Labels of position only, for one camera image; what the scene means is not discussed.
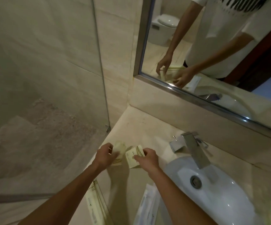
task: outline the hand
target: hand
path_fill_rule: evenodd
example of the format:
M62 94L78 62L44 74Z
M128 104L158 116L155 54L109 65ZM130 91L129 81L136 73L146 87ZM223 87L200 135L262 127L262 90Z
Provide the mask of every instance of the hand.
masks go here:
M160 170L158 156L153 149L144 148L145 156L134 155L134 159L139 162L141 168L148 172L149 175Z
M111 153L112 150L113 145L111 143L106 143L97 150L92 165L94 165L100 172L105 170L108 166L110 166L120 154L120 152L118 151Z
M197 73L198 72L193 67L181 69L174 76L175 80L173 80L173 83L175 84L176 87L183 88L184 86L186 86L187 83L189 83L193 79L194 75L196 75Z
M164 75L166 74L169 66L171 65L171 62L172 62L172 56L173 54L166 54L162 60L160 60L160 62L157 64L157 67L156 67L156 72L158 75L160 75L160 68L164 66L163 68L163 72L164 72Z

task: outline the white t-shirt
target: white t-shirt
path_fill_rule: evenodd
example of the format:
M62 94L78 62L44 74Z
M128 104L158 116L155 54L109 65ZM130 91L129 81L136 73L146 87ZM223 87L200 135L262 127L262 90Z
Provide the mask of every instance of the white t-shirt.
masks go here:
M226 77L271 31L271 0L193 0L205 6L196 40L186 55L188 66L204 61L239 32L254 40L226 60L202 71L212 78Z

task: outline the mirror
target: mirror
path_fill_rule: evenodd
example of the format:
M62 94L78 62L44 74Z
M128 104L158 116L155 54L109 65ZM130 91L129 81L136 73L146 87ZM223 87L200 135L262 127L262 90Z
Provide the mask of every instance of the mirror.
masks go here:
M141 72L271 128L271 0L152 3Z

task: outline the glass panel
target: glass panel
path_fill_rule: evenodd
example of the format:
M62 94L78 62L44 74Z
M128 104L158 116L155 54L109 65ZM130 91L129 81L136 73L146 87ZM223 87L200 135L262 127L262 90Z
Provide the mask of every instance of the glass panel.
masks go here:
M271 128L271 1L237 1L155 0L141 71Z
M105 139L95 24L93 0L0 0L0 195L56 193Z

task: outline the black pants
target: black pants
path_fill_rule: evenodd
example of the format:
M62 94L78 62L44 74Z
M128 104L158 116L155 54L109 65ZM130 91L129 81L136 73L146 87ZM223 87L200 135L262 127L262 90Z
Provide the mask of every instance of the black pants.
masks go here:
M183 66L186 67L186 68L188 67L188 65L186 64L186 60L184 60ZM223 77L223 78L217 78L217 80L220 80L220 81L224 81L224 79L225 79L225 77Z

